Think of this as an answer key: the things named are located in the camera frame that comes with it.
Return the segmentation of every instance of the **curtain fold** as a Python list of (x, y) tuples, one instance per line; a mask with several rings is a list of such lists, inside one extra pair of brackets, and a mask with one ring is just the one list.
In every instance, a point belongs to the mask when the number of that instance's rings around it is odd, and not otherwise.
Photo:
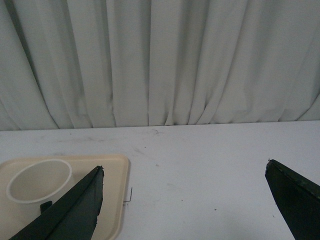
[(318, 0), (0, 0), (0, 130), (320, 120)]

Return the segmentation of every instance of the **white table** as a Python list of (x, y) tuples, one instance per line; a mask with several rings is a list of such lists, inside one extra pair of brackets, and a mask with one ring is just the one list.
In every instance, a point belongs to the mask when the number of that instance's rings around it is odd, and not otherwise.
[(119, 240), (293, 240), (265, 179), (276, 159), (320, 184), (320, 121), (0, 132), (0, 162), (122, 153)]

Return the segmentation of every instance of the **small black object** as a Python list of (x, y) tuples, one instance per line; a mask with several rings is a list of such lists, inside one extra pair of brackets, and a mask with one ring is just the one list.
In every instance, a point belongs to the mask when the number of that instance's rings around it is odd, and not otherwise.
[(102, 206), (103, 179), (102, 166), (95, 167), (10, 240), (90, 240)]
[(320, 240), (320, 186), (276, 160), (265, 178), (295, 240)]
[(40, 205), (40, 212), (41, 212), (41, 214), (43, 214), (44, 211), (47, 210), (48, 208), (50, 208), (51, 206), (52, 206), (52, 201), (47, 201), (47, 202), (45, 202), (45, 203), (42, 203), (42, 204)]

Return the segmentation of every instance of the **beige tray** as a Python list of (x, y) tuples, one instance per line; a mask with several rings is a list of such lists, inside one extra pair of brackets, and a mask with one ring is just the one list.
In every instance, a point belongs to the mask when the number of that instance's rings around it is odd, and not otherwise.
[(17, 206), (6, 196), (10, 179), (26, 166), (45, 159), (69, 162), (76, 182), (94, 167), (103, 166), (103, 202), (92, 240), (115, 239), (120, 229), (129, 167), (128, 158), (121, 154), (17, 158), (0, 164), (0, 240), (8, 240), (25, 227), (19, 218)]

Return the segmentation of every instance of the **white cup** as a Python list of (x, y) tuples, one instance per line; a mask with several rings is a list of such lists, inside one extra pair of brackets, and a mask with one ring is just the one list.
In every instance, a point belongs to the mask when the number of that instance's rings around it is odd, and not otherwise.
[(40, 205), (54, 204), (75, 185), (71, 165), (61, 159), (47, 159), (18, 172), (6, 188), (7, 197), (17, 204), (21, 220), (31, 223), (40, 216)]

